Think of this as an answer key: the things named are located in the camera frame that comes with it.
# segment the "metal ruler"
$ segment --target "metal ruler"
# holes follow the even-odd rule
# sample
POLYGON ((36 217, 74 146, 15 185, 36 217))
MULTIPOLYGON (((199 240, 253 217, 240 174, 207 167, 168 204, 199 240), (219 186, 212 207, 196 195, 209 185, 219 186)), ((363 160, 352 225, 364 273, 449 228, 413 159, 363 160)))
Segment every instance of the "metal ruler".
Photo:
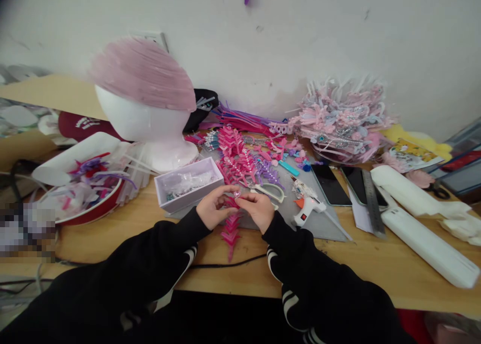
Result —
POLYGON ((379 211, 379 204, 377 203, 376 190, 371 173, 367 170, 362 170, 362 179, 364 181, 364 190, 366 191, 367 210, 369 212, 369 219, 371 220, 372 231, 378 238, 386 239, 384 223, 381 219, 381 212, 379 211))

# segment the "white foam mannequin head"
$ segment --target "white foam mannequin head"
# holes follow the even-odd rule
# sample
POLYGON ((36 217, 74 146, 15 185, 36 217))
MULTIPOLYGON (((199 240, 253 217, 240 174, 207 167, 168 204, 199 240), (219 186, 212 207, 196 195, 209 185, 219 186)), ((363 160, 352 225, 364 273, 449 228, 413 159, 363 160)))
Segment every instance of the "white foam mannequin head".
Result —
POLYGON ((198 156, 197 147, 184 140, 182 130, 190 113, 138 103, 95 86, 100 105, 117 133, 125 140, 145 142, 142 161, 166 173, 198 156))

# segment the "smartphone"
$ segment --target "smartphone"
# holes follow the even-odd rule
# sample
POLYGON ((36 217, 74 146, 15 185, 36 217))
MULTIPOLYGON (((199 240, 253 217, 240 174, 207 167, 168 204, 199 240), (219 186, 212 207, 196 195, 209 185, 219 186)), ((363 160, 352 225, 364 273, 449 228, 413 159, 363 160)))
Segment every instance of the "smartphone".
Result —
MULTIPOLYGON (((354 195, 356 195, 357 201, 362 205, 367 205, 366 190, 364 189, 364 180, 362 178, 362 169, 359 167, 342 166, 341 173, 346 179, 354 195)), ((376 189, 378 205, 380 207, 388 207, 389 204, 384 199, 384 196, 379 192, 377 187, 374 188, 376 189)))
POLYGON ((351 206, 349 196, 344 192, 341 184, 337 181, 333 172, 327 165, 312 165, 312 171, 326 197, 327 202, 332 206, 351 206))

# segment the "white scissors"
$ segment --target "white scissors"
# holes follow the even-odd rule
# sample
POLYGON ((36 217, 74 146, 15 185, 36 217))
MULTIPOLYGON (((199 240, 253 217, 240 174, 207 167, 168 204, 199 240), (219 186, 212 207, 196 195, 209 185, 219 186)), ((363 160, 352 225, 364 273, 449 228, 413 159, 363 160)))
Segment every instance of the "white scissors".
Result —
POLYGON ((263 194, 266 194, 270 197, 272 197, 274 200, 276 200, 279 204, 282 204, 282 201, 284 200, 284 197, 286 197, 284 195, 284 191, 277 185, 274 185, 274 184, 263 184, 262 186, 259 185, 259 184, 251 184, 251 183, 248 183, 247 186, 246 186, 248 189, 250 189, 250 191, 252 193, 256 193, 256 190, 257 191, 260 191, 262 192, 263 194), (280 192, 280 195, 279 196, 276 196, 274 193, 270 192, 270 191, 267 191, 264 189, 264 187, 272 187, 273 189, 276 189, 277 191, 280 192))

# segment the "hand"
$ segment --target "hand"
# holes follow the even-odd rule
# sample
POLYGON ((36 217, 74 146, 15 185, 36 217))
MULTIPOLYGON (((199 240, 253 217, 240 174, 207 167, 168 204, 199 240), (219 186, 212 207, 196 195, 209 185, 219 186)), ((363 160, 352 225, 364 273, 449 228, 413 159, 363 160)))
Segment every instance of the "hand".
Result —
POLYGON ((267 195, 243 194, 235 202, 246 210, 262 234, 265 234, 274 218, 274 206, 267 195))
POLYGON ((197 205, 195 209, 200 219, 204 225, 209 229, 213 230, 222 220, 227 219, 230 215, 235 214, 238 209, 236 208, 221 208, 224 206, 227 196, 225 193, 233 193, 239 191, 239 186, 225 185, 212 190, 210 194, 204 197, 197 205))

